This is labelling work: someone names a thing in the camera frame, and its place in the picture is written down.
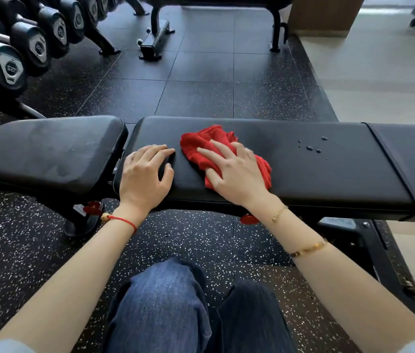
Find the forearm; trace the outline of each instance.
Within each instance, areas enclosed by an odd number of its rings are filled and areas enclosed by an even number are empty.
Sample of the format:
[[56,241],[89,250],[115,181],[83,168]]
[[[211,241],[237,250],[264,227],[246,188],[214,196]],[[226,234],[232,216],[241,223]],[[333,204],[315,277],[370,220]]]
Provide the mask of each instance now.
[[[118,208],[136,226],[146,213]],[[134,229],[111,220],[47,281],[0,331],[37,353],[70,352],[85,328]]]
[[[289,253],[322,241],[289,210],[273,223],[271,218],[282,207],[277,197],[270,196],[249,210]],[[363,352],[397,352],[415,340],[415,315],[333,245],[299,256],[294,262],[322,304]]]

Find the rubber gym floor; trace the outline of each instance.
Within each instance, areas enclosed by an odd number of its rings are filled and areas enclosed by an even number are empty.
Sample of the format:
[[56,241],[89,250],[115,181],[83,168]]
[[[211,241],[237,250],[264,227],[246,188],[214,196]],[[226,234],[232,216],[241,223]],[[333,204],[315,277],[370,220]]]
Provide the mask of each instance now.
[[[270,53],[265,10],[166,7],[175,29],[163,58],[138,58],[150,17],[121,5],[99,29],[122,50],[103,58],[89,40],[30,78],[23,101],[47,117],[117,115],[337,121],[298,38]],[[0,124],[13,121],[0,113]],[[106,201],[107,210],[117,205]],[[64,236],[63,219],[33,198],[0,191],[0,328],[83,244]],[[116,289],[153,263],[177,255],[206,271],[211,315],[235,278],[275,289],[299,352],[358,352],[318,302],[287,254],[262,226],[232,216],[168,210],[151,214],[129,243],[74,352],[97,352]]]

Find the jeans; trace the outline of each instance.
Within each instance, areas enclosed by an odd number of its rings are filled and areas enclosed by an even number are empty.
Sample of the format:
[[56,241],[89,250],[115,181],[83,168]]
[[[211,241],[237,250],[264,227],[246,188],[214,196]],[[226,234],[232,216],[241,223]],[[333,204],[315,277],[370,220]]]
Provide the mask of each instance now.
[[132,277],[110,304],[103,352],[297,352],[269,288],[236,281],[212,334],[205,286],[203,271],[177,258]]

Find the flat bench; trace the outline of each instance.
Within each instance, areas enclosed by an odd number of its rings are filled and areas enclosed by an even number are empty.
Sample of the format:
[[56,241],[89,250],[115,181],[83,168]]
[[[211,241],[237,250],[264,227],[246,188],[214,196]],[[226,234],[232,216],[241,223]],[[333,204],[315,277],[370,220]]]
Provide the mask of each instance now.
[[174,32],[170,29],[168,20],[159,20],[159,12],[164,6],[181,5],[181,6],[217,6],[217,7],[258,7],[266,8],[273,15],[273,28],[269,50],[271,52],[279,52],[281,48],[280,31],[284,28],[284,43],[287,40],[289,28],[286,22],[281,22],[280,10],[291,5],[293,0],[143,0],[152,5],[151,12],[151,29],[147,38],[138,41],[141,48],[139,58],[156,61],[161,58],[161,50],[167,38],[167,35]]
[[169,158],[175,178],[157,209],[241,216],[246,210],[207,189],[204,173],[180,148],[182,134],[213,124],[234,131],[269,162],[271,192],[308,221],[415,221],[415,125],[171,116],[143,118],[137,125],[114,116],[20,120],[0,126],[0,189],[36,197],[80,235],[90,217],[93,224],[99,217],[76,205],[118,199],[124,158],[145,145],[166,143],[176,149]]

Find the red towel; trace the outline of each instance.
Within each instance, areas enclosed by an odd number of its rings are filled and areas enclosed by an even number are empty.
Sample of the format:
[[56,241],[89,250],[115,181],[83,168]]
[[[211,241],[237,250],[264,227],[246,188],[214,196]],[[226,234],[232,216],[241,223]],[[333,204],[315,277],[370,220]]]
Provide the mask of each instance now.
[[[210,127],[205,128],[197,133],[187,133],[181,136],[180,145],[181,149],[186,156],[186,158],[194,163],[196,163],[199,169],[205,171],[206,168],[212,168],[215,170],[219,176],[222,177],[221,170],[217,167],[211,160],[208,160],[203,155],[201,155],[196,149],[198,147],[214,151],[219,155],[223,156],[223,154],[215,147],[210,140],[216,140],[217,142],[221,142],[224,145],[227,145],[234,154],[237,154],[237,150],[235,147],[231,145],[231,142],[238,141],[237,136],[234,135],[233,132],[226,133],[222,126],[220,125],[212,125]],[[268,162],[266,162],[260,156],[255,155],[256,162],[258,164],[258,168],[262,174],[263,180],[265,181],[266,189],[271,188],[271,167],[269,166]],[[206,187],[209,189],[213,189],[211,181],[205,177],[204,183]],[[252,215],[246,214],[243,216],[240,221],[243,224],[256,224],[258,223],[258,219],[253,217]]]

